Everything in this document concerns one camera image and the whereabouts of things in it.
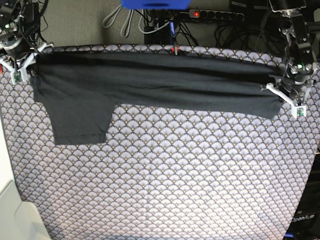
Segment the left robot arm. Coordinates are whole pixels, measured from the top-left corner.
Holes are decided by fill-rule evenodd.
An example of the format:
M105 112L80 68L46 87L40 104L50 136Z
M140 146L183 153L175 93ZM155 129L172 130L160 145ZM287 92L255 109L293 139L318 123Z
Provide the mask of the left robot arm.
M314 85L312 76L319 70L317 57L312 50L308 25L301 10L304 0L269 0L267 12L260 24L260 34L267 41L265 26L271 14L280 17L279 32L285 40L281 73L272 75L275 83L268 83L266 90L280 97L291 107L294 118L307 115L307 98Z

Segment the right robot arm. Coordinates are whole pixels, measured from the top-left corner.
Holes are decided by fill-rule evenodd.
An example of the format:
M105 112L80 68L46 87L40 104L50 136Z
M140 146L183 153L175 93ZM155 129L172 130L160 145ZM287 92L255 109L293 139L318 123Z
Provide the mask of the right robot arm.
M47 0L2 0L0 2L0 66L15 85L28 80L28 67L54 44L42 36Z

